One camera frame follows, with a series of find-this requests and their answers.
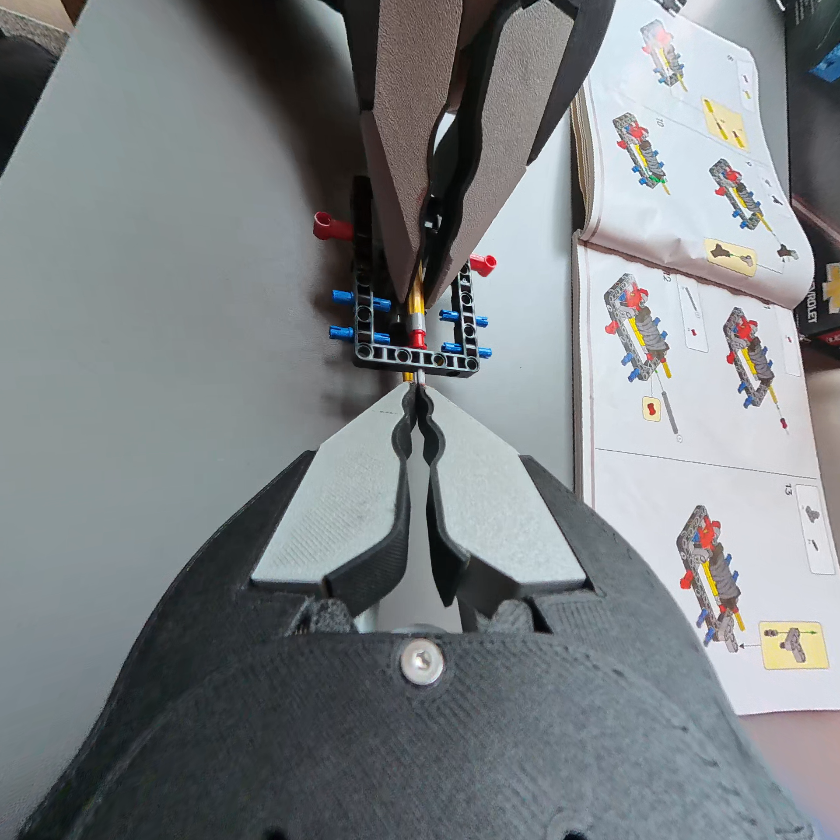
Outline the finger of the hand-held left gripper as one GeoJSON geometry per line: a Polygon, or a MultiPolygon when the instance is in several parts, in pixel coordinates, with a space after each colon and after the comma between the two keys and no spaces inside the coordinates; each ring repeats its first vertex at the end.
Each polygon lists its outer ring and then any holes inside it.
{"type": "Polygon", "coordinates": [[[424,242],[433,130],[445,110],[460,1],[379,2],[373,104],[361,128],[385,259],[404,301],[424,242]]]}
{"type": "Polygon", "coordinates": [[[433,156],[424,290],[437,300],[525,175],[574,26],[566,2],[503,2],[468,49],[463,96],[433,156]]]}

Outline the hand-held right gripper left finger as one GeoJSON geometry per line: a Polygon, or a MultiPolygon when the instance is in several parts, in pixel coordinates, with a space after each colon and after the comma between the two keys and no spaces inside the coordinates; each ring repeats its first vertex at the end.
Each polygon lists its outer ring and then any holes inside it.
{"type": "Polygon", "coordinates": [[[353,617],[406,571],[416,386],[402,383],[317,450],[250,579],[341,600],[353,617]]]}

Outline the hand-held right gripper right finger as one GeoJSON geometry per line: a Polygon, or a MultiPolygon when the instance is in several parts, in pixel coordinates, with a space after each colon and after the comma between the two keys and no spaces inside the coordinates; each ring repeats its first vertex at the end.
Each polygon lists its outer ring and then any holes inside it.
{"type": "Polygon", "coordinates": [[[580,590],[586,574],[518,451],[439,391],[421,386],[434,582],[463,624],[505,601],[580,590]]]}

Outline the black lego frame assembly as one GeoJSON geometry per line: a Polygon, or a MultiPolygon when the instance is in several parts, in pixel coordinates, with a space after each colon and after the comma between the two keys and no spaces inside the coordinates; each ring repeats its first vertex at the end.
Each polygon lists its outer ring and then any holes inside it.
{"type": "Polygon", "coordinates": [[[368,176],[353,178],[351,220],[344,222],[329,213],[316,213],[313,233],[320,240],[338,239],[352,244],[351,290],[332,290],[332,301],[353,309],[350,326],[332,325],[331,340],[353,345],[353,362],[362,368],[398,371],[405,381],[414,381],[415,371],[429,375],[469,377],[480,369],[480,362],[491,357],[491,350],[480,347],[477,333],[488,319],[476,314],[473,275],[487,277],[497,266],[492,255],[469,257],[450,284],[450,305],[439,310],[441,322],[453,327],[454,339],[438,348],[413,350],[409,333],[426,333],[426,304],[418,276],[411,290],[401,297],[385,263],[385,252],[375,216],[375,202],[368,176]]]}

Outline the lego instruction booklet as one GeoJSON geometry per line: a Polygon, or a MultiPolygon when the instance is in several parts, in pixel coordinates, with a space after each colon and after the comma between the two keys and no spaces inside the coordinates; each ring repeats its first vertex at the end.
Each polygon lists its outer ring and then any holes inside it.
{"type": "Polygon", "coordinates": [[[664,583],[738,714],[837,710],[838,561],[792,311],[814,263],[753,57],[616,2],[572,122],[575,487],[664,583]]]}

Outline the black lego set box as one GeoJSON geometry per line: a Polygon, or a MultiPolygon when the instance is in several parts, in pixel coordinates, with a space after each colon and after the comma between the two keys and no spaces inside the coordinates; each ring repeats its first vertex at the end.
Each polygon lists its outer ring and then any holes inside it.
{"type": "Polygon", "coordinates": [[[839,2],[784,2],[791,200],[814,258],[794,313],[805,343],[839,357],[839,2]]]}

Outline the person's dark clothing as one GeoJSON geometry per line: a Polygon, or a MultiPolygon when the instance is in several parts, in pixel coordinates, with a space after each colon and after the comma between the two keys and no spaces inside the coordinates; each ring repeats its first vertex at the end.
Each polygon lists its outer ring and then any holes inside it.
{"type": "Polygon", "coordinates": [[[1,172],[56,66],[56,58],[26,37],[1,35],[1,172]]]}

